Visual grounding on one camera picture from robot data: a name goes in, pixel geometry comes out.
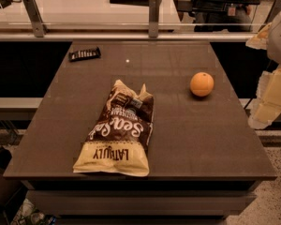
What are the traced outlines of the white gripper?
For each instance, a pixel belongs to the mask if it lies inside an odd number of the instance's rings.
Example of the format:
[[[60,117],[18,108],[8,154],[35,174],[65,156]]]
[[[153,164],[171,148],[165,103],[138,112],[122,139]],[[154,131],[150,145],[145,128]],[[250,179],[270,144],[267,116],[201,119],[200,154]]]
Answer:
[[[281,64],[281,11],[245,45],[256,50],[267,49],[268,57]],[[281,67],[273,72],[262,72],[256,95],[248,125],[253,129],[264,129],[281,113]]]

